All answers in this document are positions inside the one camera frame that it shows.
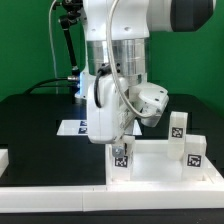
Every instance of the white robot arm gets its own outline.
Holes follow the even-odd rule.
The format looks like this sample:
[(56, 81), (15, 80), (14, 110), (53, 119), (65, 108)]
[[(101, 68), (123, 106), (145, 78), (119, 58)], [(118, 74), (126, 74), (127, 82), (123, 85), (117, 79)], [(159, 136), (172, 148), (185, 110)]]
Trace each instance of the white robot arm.
[(157, 124), (168, 96), (164, 88), (147, 83), (149, 33), (195, 31), (211, 17), (215, 4), (215, 0), (83, 1), (85, 71), (97, 75), (108, 64), (112, 68), (111, 73), (97, 79), (97, 85), (89, 87), (88, 136), (93, 143), (118, 142), (136, 116), (144, 125)]

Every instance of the black table surface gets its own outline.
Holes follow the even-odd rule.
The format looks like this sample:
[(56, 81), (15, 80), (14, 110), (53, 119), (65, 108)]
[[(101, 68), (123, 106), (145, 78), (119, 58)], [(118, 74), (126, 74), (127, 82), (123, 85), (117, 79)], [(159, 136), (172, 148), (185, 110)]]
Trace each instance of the black table surface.
[[(140, 124), (137, 139), (167, 139), (172, 111), (188, 113), (188, 134), (205, 135), (207, 157), (223, 175), (224, 119), (191, 95), (170, 95), (155, 128)], [(105, 184), (104, 145), (86, 136), (57, 136), (62, 120), (86, 119), (70, 95), (12, 95), (0, 103), (0, 148), (9, 166), (0, 187)], [(3, 214), (0, 223), (223, 223), (224, 209)]]

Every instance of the green wall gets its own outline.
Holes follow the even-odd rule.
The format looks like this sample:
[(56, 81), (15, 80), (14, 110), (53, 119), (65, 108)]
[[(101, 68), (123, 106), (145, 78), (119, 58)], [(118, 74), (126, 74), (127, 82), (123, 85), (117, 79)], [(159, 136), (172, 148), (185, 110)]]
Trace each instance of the green wall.
[[(54, 77), (48, 35), (51, 2), (1, 1), (0, 100)], [(151, 34), (149, 80), (164, 86), (170, 93), (195, 95), (224, 117), (223, 12), (224, 1), (217, 0), (213, 18), (198, 32)], [(67, 76), (70, 75), (69, 58), (62, 30), (57, 23), (62, 14), (62, 9), (54, 12), (53, 30), (58, 74)], [(73, 27), (72, 35), (78, 64), (83, 68), (81, 26)]]

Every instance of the white cable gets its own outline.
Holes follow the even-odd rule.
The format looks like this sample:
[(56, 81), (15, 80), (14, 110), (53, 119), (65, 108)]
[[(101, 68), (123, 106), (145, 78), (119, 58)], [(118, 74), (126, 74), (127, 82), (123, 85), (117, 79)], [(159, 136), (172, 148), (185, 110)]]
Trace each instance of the white cable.
[(51, 21), (51, 14), (52, 14), (52, 10), (53, 10), (53, 7), (54, 7), (56, 1), (57, 0), (54, 0), (51, 4), (49, 14), (48, 14), (48, 25), (49, 25), (49, 37), (50, 37), (50, 44), (51, 44), (51, 53), (52, 53), (52, 58), (53, 58), (54, 77), (57, 79), (58, 78), (57, 62), (56, 62), (56, 57), (55, 57), (54, 40), (53, 40), (53, 35), (52, 35), (52, 21)]
[(124, 103), (126, 104), (126, 106), (128, 107), (128, 109), (135, 114), (136, 117), (139, 118), (149, 118), (151, 116), (156, 115), (156, 113), (147, 113), (147, 114), (142, 114), (140, 112), (138, 112), (129, 102), (129, 100), (127, 99), (127, 97), (125, 96), (125, 94), (122, 91), (121, 88), (121, 84), (120, 81), (118, 79), (118, 75), (117, 75), (117, 69), (115, 66), (115, 61), (114, 61), (114, 53), (113, 53), (113, 47), (112, 47), (112, 20), (113, 20), (113, 15), (116, 9), (116, 6), (118, 4), (119, 0), (114, 0), (112, 7), (110, 9), (109, 15), (107, 17), (107, 24), (106, 24), (106, 41), (107, 41), (107, 48), (108, 48), (108, 56), (109, 56), (109, 61), (110, 61), (110, 66), (111, 66), (111, 71), (112, 71), (112, 76), (113, 76), (113, 80), (115, 83), (115, 86), (122, 98), (122, 100), (124, 101)]

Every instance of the white base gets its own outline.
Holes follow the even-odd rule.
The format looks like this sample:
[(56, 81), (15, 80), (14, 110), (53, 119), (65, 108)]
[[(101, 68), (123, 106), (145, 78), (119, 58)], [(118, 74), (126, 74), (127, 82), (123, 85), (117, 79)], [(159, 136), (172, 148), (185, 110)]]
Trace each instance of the white base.
[(183, 182), (180, 162), (165, 157), (168, 141), (136, 143), (131, 181), (107, 186), (0, 188), (0, 212), (224, 208), (224, 180), (207, 158), (203, 181)]

